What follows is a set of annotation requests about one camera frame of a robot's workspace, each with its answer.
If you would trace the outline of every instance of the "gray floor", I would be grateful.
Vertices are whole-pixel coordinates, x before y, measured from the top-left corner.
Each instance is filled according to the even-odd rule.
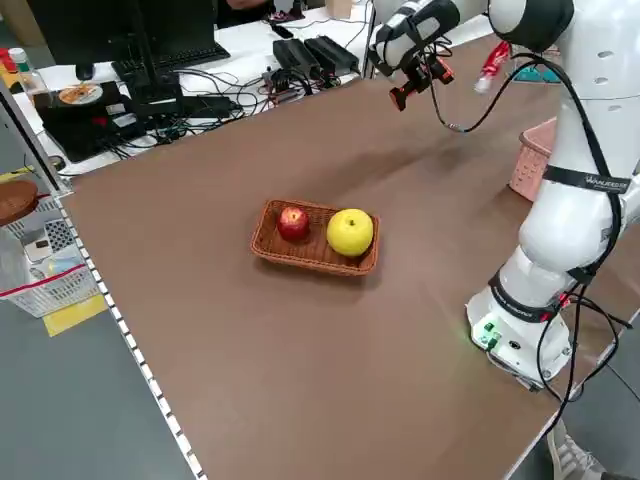
[[[0,47],[15,45],[0,22]],[[39,67],[52,64],[46,48],[28,53]],[[12,142],[2,145],[0,171],[20,165]],[[640,391],[638,333],[623,337],[613,365]],[[41,321],[0,302],[0,388],[2,479],[193,478],[107,313],[49,338]],[[565,420],[607,468],[640,478],[640,404],[610,371],[592,380]],[[513,478],[552,476],[541,444]]]
[[[0,302],[0,478],[192,480],[108,312],[54,338]]]

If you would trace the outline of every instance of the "yellow apple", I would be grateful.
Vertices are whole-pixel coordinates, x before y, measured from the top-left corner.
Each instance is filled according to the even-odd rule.
[[[336,213],[327,226],[327,242],[346,257],[357,257],[373,241],[373,222],[362,210],[349,208]]]

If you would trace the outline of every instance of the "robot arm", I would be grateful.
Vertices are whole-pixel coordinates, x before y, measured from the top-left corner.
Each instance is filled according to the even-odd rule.
[[[409,66],[427,45],[486,10],[487,0],[408,1],[386,23],[376,27],[369,58],[389,76]]]
[[[402,69],[420,92],[431,77],[442,79],[420,76],[423,49],[486,9],[487,0],[409,1],[373,32],[368,55],[387,76]],[[611,244],[610,195],[619,195],[623,231],[640,223],[640,3],[491,0],[488,13],[495,33],[511,44],[543,52],[555,43],[577,97],[563,91],[549,167],[520,245],[467,305],[473,342],[541,387],[573,355],[558,308],[564,292],[588,283],[576,272],[599,262]],[[400,91],[404,101],[407,90]],[[594,138],[608,172],[596,164]],[[564,179],[548,175],[554,171]],[[614,191],[618,186],[626,188]]]

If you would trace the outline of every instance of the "brown table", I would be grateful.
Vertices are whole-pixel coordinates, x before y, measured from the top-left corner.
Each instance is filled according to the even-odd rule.
[[[494,45],[455,50],[448,119],[484,109],[472,82]],[[153,149],[63,201],[209,478],[495,479],[557,408],[474,348],[464,304],[516,246],[530,207],[505,186],[518,134],[554,115],[559,90],[514,85],[462,137],[428,94],[398,113],[388,88],[355,82]],[[269,198],[378,214],[375,273],[252,257]],[[591,289],[623,317],[639,304],[637,241]],[[582,375],[610,341],[602,320],[583,325]]]

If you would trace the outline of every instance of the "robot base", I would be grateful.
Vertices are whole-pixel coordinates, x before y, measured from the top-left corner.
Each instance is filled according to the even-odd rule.
[[[545,323],[528,323],[501,308],[486,287],[467,305],[471,340],[529,387],[543,388],[536,356]],[[540,349],[540,367],[545,380],[551,380],[571,358],[569,329],[556,315]]]

